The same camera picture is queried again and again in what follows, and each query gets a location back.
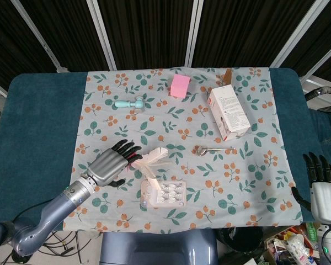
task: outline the floral tablecloth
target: floral tablecloth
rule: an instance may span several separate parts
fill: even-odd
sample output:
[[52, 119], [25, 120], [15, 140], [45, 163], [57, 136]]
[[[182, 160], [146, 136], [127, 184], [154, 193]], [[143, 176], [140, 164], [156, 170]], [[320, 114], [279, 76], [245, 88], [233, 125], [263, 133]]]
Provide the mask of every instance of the floral tablecloth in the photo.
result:
[[[169, 150], [171, 165], [155, 168], [159, 179], [183, 179], [187, 206], [143, 208], [144, 176], [124, 170], [119, 188], [96, 192], [64, 222], [64, 230], [152, 232], [167, 234], [194, 228], [295, 225], [302, 221], [290, 187], [286, 158], [268, 68], [234, 68], [232, 85], [251, 124], [239, 139], [223, 142], [207, 98], [223, 85], [225, 68], [151, 69], [89, 72], [76, 139], [71, 182], [89, 163], [121, 139]], [[191, 78], [185, 99], [169, 95], [175, 73]], [[143, 96], [145, 111], [118, 109], [116, 100]], [[236, 151], [195, 154], [200, 145]]]

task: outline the table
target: table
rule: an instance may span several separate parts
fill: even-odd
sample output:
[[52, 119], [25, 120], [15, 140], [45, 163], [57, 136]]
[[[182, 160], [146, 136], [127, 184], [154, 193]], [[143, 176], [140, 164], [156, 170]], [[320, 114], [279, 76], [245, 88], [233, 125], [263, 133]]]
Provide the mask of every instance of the table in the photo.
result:
[[[289, 69], [270, 73], [287, 158], [308, 198], [301, 155], [322, 152], [297, 75]], [[0, 221], [68, 185], [86, 78], [87, 73], [34, 74], [13, 81], [0, 123]], [[302, 213], [304, 221], [312, 220]], [[27, 216], [38, 221], [39, 209]]]

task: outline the pink sticky note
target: pink sticky note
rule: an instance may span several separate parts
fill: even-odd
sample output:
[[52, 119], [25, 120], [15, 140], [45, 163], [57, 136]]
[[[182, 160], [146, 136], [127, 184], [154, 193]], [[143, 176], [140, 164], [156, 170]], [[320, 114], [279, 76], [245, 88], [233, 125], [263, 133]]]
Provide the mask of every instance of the pink sticky note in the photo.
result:
[[170, 95], [178, 98], [185, 98], [190, 77], [174, 75], [172, 85], [170, 86]]

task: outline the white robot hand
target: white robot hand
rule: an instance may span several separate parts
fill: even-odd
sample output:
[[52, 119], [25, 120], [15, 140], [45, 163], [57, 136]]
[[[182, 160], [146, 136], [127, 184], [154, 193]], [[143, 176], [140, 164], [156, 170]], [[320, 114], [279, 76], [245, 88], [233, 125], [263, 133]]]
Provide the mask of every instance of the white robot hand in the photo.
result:
[[317, 222], [331, 224], [331, 165], [324, 156], [320, 159], [313, 153], [303, 155], [308, 170], [311, 203], [304, 200], [296, 187], [292, 187], [294, 198], [311, 211]]

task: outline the white box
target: white box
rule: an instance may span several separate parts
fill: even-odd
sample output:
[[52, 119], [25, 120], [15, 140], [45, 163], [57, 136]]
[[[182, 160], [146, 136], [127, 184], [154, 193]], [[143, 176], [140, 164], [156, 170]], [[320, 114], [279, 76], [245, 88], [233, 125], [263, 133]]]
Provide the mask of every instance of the white box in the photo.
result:
[[212, 89], [207, 102], [224, 141], [243, 136], [250, 128], [249, 120], [231, 84]]

